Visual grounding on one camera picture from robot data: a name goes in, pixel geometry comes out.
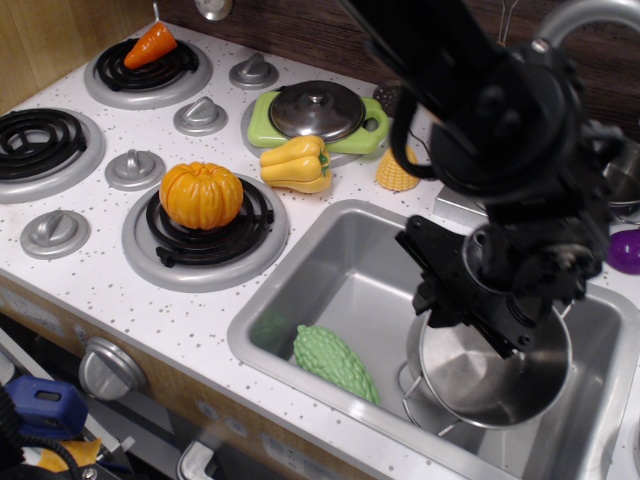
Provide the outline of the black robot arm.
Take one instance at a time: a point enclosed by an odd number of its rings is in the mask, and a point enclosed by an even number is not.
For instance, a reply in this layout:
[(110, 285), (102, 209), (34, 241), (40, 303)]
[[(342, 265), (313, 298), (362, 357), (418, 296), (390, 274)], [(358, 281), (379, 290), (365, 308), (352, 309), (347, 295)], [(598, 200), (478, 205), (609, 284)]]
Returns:
[(460, 1), (347, 1), (401, 92), (392, 151), (408, 173), (481, 203), (467, 236), (413, 216), (397, 241), (420, 266), (413, 306), (528, 352), (552, 306), (585, 296), (610, 245), (606, 164), (625, 139), (588, 118), (573, 63), (491, 42)]

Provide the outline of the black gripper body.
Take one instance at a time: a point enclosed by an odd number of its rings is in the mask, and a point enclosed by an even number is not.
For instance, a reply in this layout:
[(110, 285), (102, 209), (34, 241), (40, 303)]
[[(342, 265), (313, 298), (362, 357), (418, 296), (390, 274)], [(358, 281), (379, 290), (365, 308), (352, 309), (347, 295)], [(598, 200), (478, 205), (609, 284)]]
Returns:
[(549, 302), (536, 303), (526, 314), (517, 310), (513, 296), (481, 286), (464, 263), (465, 237), (422, 216), (409, 217), (396, 241), (421, 270), (412, 306), (428, 326), (470, 326), (503, 358), (534, 350), (551, 313)]

